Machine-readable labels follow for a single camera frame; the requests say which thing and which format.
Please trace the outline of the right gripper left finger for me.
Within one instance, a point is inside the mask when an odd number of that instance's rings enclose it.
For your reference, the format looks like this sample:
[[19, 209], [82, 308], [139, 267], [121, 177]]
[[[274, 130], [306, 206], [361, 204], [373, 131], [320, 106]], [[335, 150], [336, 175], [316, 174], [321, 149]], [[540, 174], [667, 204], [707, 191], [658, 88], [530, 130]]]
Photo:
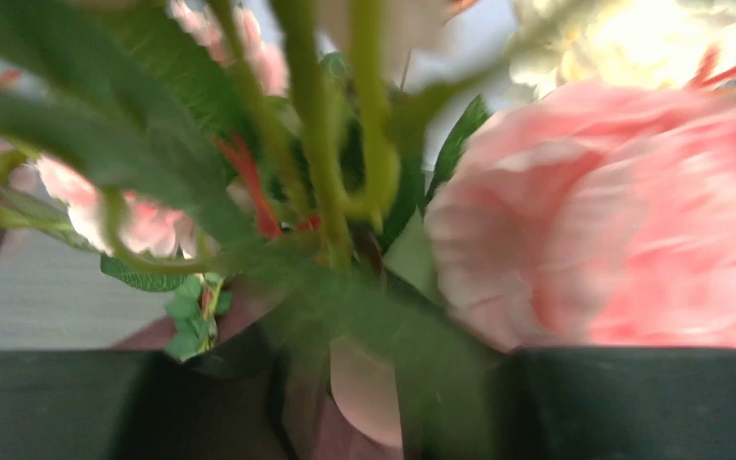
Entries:
[[0, 351], [0, 459], [292, 459], [280, 370], [250, 325], [158, 351]]

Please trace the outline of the white rose stem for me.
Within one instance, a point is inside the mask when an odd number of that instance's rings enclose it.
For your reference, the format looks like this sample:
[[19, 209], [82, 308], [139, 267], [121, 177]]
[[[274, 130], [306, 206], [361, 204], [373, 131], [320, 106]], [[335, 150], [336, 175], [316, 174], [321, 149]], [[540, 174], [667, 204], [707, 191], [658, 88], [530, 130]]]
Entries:
[[597, 1], [513, 60], [509, 77], [535, 100], [591, 78], [717, 86], [736, 78], [736, 1]]

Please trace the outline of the pink flower bunch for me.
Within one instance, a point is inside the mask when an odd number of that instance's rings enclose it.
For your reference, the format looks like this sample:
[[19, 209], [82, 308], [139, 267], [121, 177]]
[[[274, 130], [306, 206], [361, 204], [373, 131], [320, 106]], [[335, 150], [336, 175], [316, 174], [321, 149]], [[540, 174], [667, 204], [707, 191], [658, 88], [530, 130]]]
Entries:
[[109, 197], [111, 231], [137, 205], [189, 219], [194, 261], [126, 245], [138, 274], [198, 268], [244, 317], [186, 364], [213, 379], [229, 422], [260, 391], [262, 431], [313, 459], [334, 403], [331, 342], [391, 365], [407, 459], [496, 459], [485, 403], [491, 349], [381, 261], [423, 200], [417, 164], [429, 96], [394, 100], [363, 59], [321, 57], [311, 2], [279, 1], [290, 87], [268, 96], [253, 55], [221, 64], [161, 1], [122, 7], [0, 1], [0, 58], [52, 86], [46, 102], [0, 89], [0, 135], [50, 153]]

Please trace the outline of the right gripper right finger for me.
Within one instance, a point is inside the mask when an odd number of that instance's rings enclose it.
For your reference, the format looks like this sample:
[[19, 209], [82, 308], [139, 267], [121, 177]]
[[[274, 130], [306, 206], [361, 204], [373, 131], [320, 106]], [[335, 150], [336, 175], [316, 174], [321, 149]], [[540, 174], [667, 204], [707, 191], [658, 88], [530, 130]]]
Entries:
[[736, 459], [736, 350], [522, 349], [400, 406], [407, 459]]

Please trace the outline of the large pink rose stem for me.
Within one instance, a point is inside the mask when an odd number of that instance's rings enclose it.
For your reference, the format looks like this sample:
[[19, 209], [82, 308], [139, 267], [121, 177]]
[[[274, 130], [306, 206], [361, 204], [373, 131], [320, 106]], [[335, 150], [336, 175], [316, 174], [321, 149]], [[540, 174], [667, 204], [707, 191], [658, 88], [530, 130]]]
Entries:
[[736, 93], [587, 80], [496, 113], [424, 222], [499, 350], [736, 348]]

